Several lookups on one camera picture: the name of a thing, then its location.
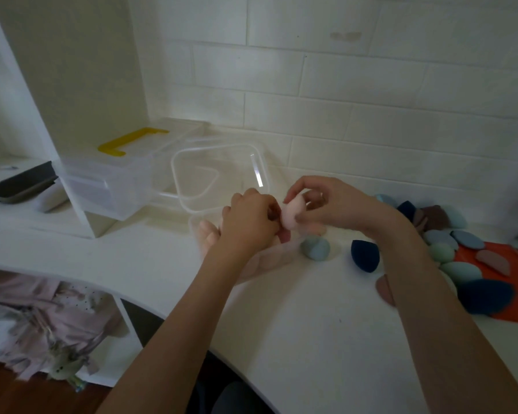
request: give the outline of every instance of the pink makeup sponge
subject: pink makeup sponge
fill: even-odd
[[[286,229],[296,229],[298,223],[296,222],[296,215],[306,210],[305,199],[303,195],[297,195],[293,200],[282,209],[281,222]]]

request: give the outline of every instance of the plastic container lid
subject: plastic container lid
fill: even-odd
[[[270,193],[258,147],[250,143],[194,143],[173,155],[171,166],[181,206],[189,213],[230,204],[236,192],[250,187]]]

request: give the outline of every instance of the white desk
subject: white desk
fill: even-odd
[[[327,238],[329,261],[299,258],[235,287],[213,352],[281,413],[427,412],[397,311],[374,288],[382,269],[348,261],[361,234]],[[88,282],[162,317],[198,268],[186,216],[150,208],[98,239],[0,228],[0,269]],[[518,380],[518,324],[476,321]]]

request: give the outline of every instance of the clothing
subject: clothing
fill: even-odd
[[[0,362],[28,379],[59,343],[82,357],[122,320],[109,294],[55,279],[0,271]]]

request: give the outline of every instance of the orange mat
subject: orange mat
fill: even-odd
[[[491,269],[491,267],[477,261],[477,250],[470,250],[460,246],[455,255],[455,261],[475,264],[482,270],[482,275],[485,279],[504,280],[513,284],[516,290],[514,301],[502,312],[492,315],[492,317],[498,320],[518,322],[518,250],[515,250],[507,244],[496,244],[492,242],[486,242],[485,246],[488,250],[500,254],[509,261],[511,264],[511,277],[503,276]]]

